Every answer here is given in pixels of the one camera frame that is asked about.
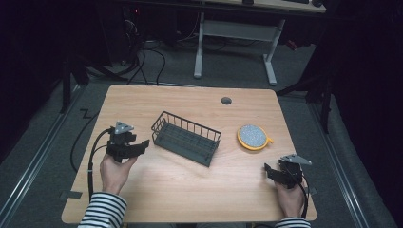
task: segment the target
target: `wire basket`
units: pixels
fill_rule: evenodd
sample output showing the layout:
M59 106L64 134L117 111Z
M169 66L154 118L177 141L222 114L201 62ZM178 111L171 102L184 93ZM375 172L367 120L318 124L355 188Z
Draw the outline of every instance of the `wire basket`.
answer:
M207 167L220 143L219 131L166 111L151 129L154 144Z

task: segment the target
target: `striped sleeve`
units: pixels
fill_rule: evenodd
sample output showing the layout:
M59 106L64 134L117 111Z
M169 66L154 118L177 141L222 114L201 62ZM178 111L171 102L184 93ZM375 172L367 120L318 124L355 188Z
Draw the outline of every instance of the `striped sleeve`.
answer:
M85 227L121 227L126 209L125 199L108 194L94 193L86 209L79 228Z
M285 218L275 228L310 228L311 224L304 218Z

